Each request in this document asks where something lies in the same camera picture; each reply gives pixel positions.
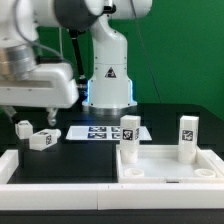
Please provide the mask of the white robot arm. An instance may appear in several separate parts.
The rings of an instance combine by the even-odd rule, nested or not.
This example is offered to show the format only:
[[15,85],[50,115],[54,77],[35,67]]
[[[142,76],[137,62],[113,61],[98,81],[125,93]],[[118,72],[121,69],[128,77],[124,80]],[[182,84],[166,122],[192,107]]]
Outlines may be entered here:
[[119,115],[137,102],[128,42],[109,21],[138,20],[153,0],[0,0],[0,113],[60,108]]

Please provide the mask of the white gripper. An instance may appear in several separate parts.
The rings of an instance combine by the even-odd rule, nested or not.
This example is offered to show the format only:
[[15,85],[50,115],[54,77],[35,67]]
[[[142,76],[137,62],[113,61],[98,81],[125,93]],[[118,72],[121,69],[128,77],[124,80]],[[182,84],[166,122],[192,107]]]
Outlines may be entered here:
[[78,99],[73,70],[67,63],[40,64],[24,81],[0,80],[0,105],[12,123],[12,106],[47,108],[48,124],[56,125],[57,108],[70,108]]

